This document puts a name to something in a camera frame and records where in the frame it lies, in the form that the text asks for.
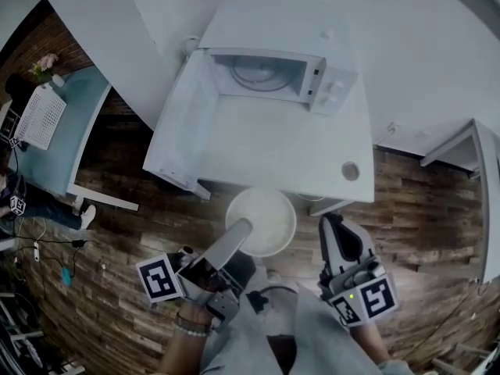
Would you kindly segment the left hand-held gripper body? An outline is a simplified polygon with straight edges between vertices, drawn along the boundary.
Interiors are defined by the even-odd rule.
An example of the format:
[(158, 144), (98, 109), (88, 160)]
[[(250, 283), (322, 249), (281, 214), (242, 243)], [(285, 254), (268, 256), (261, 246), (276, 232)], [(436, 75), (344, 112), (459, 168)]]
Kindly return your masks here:
[(188, 247), (136, 268), (152, 304), (183, 298), (200, 305), (212, 315), (211, 329), (217, 333), (238, 314), (240, 296), (256, 272), (253, 259), (239, 250), (199, 255)]

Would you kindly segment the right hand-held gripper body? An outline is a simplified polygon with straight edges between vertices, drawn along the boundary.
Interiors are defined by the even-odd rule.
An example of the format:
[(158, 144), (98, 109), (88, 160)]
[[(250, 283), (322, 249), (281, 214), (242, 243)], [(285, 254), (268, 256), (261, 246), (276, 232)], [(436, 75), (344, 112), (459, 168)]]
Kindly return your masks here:
[(376, 257), (336, 275), (325, 266), (319, 286), (321, 299), (336, 310), (345, 327), (372, 323), (398, 308), (394, 278)]

